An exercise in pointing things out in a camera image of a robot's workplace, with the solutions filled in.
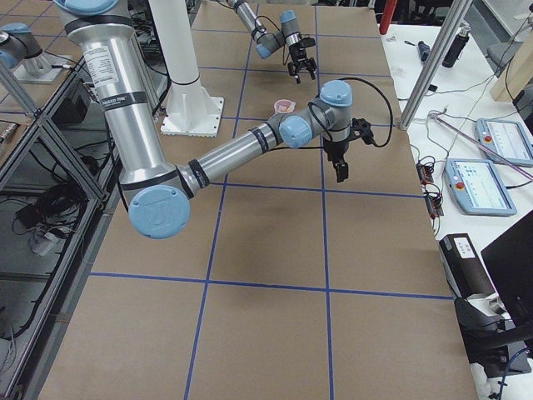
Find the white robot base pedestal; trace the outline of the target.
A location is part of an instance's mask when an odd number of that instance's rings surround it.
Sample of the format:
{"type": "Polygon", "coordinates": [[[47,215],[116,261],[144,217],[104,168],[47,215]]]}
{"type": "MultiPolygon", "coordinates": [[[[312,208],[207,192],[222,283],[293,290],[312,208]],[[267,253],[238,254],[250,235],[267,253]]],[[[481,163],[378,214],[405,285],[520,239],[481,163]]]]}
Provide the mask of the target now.
{"type": "Polygon", "coordinates": [[[149,5],[172,84],[162,133],[214,138],[224,99],[202,86],[186,2],[154,0],[149,5]]]}

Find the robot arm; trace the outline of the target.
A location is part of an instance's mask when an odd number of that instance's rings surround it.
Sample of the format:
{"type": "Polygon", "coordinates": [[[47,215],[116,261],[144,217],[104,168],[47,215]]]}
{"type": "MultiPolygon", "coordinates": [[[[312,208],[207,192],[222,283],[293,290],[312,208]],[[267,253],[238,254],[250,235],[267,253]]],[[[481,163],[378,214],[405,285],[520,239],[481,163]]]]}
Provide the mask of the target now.
{"type": "Polygon", "coordinates": [[[231,8],[241,19],[256,44],[256,50],[260,58],[266,59],[277,50],[282,49],[283,64],[291,77],[297,83],[301,82],[301,71],[309,73],[311,80],[316,79],[316,61],[307,55],[306,50],[316,46],[313,37],[306,37],[301,33],[297,16],[293,10],[288,10],[280,15],[278,27],[270,18],[256,15],[248,1],[226,1],[227,7],[231,8]]]}
{"type": "Polygon", "coordinates": [[[166,114],[156,122],[124,1],[59,1],[67,37],[81,49],[97,101],[116,143],[123,170],[119,186],[127,214],[144,237],[165,239],[188,223],[196,193],[245,163],[286,144],[303,148],[322,138],[338,181],[347,179],[345,153],[352,141],[374,143],[370,125],[351,116],[352,90],[345,80],[326,82],[299,110],[277,113],[242,135],[190,161],[194,138],[217,135],[224,101],[202,86],[187,9],[182,1],[151,2],[152,18],[169,73],[166,114]]]}

